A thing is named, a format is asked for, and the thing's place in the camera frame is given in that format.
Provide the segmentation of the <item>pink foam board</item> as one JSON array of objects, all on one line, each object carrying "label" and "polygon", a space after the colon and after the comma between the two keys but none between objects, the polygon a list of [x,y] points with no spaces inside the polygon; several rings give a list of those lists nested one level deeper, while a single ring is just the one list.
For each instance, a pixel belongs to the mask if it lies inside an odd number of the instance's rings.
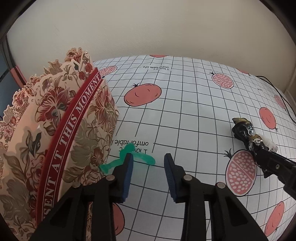
[{"label": "pink foam board", "polygon": [[18,65],[16,65],[15,67],[13,67],[10,70],[10,73],[12,75],[12,77],[14,78],[14,80],[16,81],[16,83],[18,84],[18,86],[23,87],[26,84],[26,79],[23,76],[21,70],[19,69]]}]

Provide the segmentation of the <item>black gold action figure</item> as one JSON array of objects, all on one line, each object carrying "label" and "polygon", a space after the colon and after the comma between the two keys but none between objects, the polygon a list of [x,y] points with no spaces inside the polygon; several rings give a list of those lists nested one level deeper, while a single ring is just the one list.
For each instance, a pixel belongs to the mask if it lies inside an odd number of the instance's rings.
[{"label": "black gold action figure", "polygon": [[233,118],[232,121],[234,122],[232,128],[234,137],[243,142],[253,157],[261,149],[272,153],[278,152],[278,146],[272,140],[263,134],[255,132],[252,122],[246,118]]}]

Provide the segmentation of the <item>green plastic toy figure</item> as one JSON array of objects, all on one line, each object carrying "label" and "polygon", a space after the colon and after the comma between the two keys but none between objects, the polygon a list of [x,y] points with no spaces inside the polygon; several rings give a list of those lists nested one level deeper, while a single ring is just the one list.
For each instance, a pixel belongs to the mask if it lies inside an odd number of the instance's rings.
[{"label": "green plastic toy figure", "polygon": [[132,154],[134,158],[140,159],[149,165],[154,165],[156,163],[152,156],[146,153],[137,152],[135,145],[133,143],[128,143],[122,150],[120,150],[118,159],[115,159],[107,164],[99,165],[100,170],[103,174],[107,175],[112,168],[120,166],[124,163],[127,154]]}]

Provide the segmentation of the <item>pomegranate grid tablecloth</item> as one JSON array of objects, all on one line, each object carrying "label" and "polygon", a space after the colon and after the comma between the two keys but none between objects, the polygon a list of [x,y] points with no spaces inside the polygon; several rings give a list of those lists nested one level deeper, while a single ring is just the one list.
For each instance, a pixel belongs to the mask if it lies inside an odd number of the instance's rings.
[{"label": "pomegranate grid tablecloth", "polygon": [[106,80],[119,109],[109,161],[127,142],[155,158],[135,161],[128,198],[120,205],[125,226],[117,240],[179,240],[184,204],[169,194],[163,167],[170,153],[186,173],[203,183],[226,181],[227,152],[244,148],[232,133],[233,118],[251,121],[255,131],[295,159],[295,124],[266,82],[223,64],[149,55],[98,60],[116,66]]}]

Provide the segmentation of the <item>pink floral gift box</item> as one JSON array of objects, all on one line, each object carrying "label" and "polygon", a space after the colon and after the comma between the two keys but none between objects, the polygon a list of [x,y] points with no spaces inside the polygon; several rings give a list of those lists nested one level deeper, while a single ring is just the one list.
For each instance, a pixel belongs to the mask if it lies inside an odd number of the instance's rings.
[{"label": "pink floral gift box", "polygon": [[10,234],[29,240],[74,183],[104,174],[119,111],[107,79],[111,60],[94,65],[87,51],[70,49],[13,95],[1,121],[1,215]]}]

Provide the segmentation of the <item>dark grey refrigerator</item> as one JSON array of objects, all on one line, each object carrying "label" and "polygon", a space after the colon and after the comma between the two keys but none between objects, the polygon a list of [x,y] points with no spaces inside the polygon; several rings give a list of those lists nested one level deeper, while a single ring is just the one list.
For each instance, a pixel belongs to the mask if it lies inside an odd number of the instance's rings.
[{"label": "dark grey refrigerator", "polygon": [[7,61],[4,43],[1,43],[1,111],[5,110],[7,105],[11,105],[13,94],[19,89]]}]

